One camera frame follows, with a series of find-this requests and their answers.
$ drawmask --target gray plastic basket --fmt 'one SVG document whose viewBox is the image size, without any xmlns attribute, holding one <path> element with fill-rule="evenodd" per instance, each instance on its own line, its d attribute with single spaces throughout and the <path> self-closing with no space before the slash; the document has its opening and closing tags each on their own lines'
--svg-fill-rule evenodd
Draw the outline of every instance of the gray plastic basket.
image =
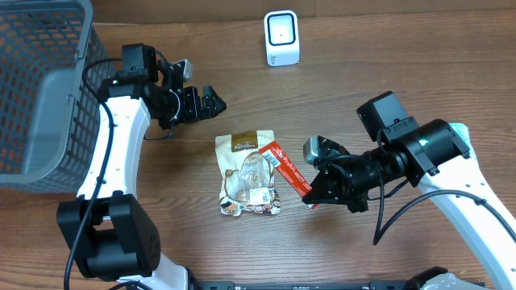
<svg viewBox="0 0 516 290">
<path fill-rule="evenodd" d="M 71 193 L 97 141 L 98 103 L 82 69 L 107 57 L 88 1 L 0 2 L 0 186 Z M 93 67 L 93 87 L 114 73 Z"/>
</svg>

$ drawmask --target snack bag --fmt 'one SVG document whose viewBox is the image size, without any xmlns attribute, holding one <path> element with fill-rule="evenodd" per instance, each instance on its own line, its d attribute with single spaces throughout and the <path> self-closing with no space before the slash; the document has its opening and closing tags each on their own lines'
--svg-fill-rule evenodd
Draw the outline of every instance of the snack bag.
<svg viewBox="0 0 516 290">
<path fill-rule="evenodd" d="M 274 140 L 271 130 L 248 131 L 215 138 L 215 153 L 223 183 L 218 195 L 223 214 L 242 211 L 279 214 L 274 167 L 258 152 Z"/>
</svg>

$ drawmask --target wooden table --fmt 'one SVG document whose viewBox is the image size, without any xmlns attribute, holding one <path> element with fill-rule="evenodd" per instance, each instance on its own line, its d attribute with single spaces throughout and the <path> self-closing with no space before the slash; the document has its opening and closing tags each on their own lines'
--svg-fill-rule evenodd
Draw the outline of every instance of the wooden table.
<svg viewBox="0 0 516 290">
<path fill-rule="evenodd" d="M 301 19 L 301 63 L 270 68 L 263 23 L 99 26 L 111 56 L 123 44 L 150 44 L 169 60 L 194 63 L 193 85 L 213 85 L 227 111 L 181 125 L 175 138 L 144 142 L 139 202 L 160 231 L 162 251 L 201 280 L 238 283 L 344 283 L 406 279 L 434 265 L 492 285 L 453 226 L 429 201 L 407 212 L 372 246 L 378 204 L 308 210 L 277 176 L 276 217 L 220 213 L 214 138 L 272 129 L 303 175 L 302 145 L 322 135 L 359 154 L 375 147 L 356 116 L 368 99 L 393 90 L 420 124 L 464 122 L 481 169 L 516 214 L 516 11 L 485 10 Z M 385 219 L 419 194 L 404 188 Z M 69 249 L 56 224 L 70 194 L 0 193 L 0 288 L 60 288 Z M 72 288 L 108 288 L 83 280 Z"/>
</svg>

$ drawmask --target barcode label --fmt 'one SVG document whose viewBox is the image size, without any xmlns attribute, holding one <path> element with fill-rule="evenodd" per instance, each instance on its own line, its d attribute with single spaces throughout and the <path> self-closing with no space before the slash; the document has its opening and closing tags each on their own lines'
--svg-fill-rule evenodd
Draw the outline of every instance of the barcode label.
<svg viewBox="0 0 516 290">
<path fill-rule="evenodd" d="M 249 203 L 252 205 L 265 205 L 271 203 L 271 196 L 268 188 L 249 189 Z"/>
<path fill-rule="evenodd" d="M 265 151 L 262 155 L 264 156 L 265 160 L 267 160 L 275 168 L 281 165 L 280 161 L 276 158 L 276 156 L 274 156 L 274 154 L 270 150 Z"/>
</svg>

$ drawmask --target robotic arm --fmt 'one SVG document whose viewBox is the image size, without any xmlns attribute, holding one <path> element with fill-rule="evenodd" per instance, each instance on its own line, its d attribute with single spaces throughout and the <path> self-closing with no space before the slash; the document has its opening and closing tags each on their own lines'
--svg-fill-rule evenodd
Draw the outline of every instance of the robotic arm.
<svg viewBox="0 0 516 290">
<path fill-rule="evenodd" d="M 169 64 L 161 56 L 156 62 L 156 53 L 160 54 L 141 43 L 123 46 L 123 70 L 105 79 L 96 92 L 109 113 L 100 107 L 100 129 L 88 175 L 77 199 L 59 204 L 57 222 L 70 249 L 81 231 L 72 255 L 84 277 L 139 281 L 151 289 L 186 290 L 194 286 L 193 278 L 161 253 L 157 228 L 136 200 L 139 153 L 151 118 L 170 130 L 168 138 L 176 125 L 214 118 L 226 104 L 210 86 L 203 89 L 203 97 L 196 88 L 183 87 L 191 77 L 189 61 Z M 162 86 L 155 84 L 158 71 L 163 74 Z M 109 154 L 102 186 L 93 197 L 109 150 L 110 131 L 111 147 L 116 149 Z M 113 229 L 94 229 L 107 219 Z"/>
<path fill-rule="evenodd" d="M 311 137 L 303 148 L 305 161 L 320 173 L 303 201 L 347 205 L 352 213 L 364 212 L 372 200 L 368 198 L 369 189 L 381 186 L 383 191 L 384 183 L 402 177 L 423 193 L 439 191 L 442 194 L 431 200 L 459 231 L 495 288 L 516 289 L 516 235 L 512 230 L 516 229 L 516 220 L 488 186 L 476 159 L 470 156 L 469 146 L 452 126 L 439 119 L 419 126 L 392 92 L 368 101 L 357 113 L 379 147 L 360 157 L 347 158 L 349 152 L 338 143 Z M 476 199 L 460 195 L 464 192 Z M 501 219 L 487 210 L 489 205 Z M 411 206 L 398 211 L 384 229 Z M 379 226 L 383 201 L 380 207 Z M 385 230 L 375 234 L 373 244 Z"/>
</svg>

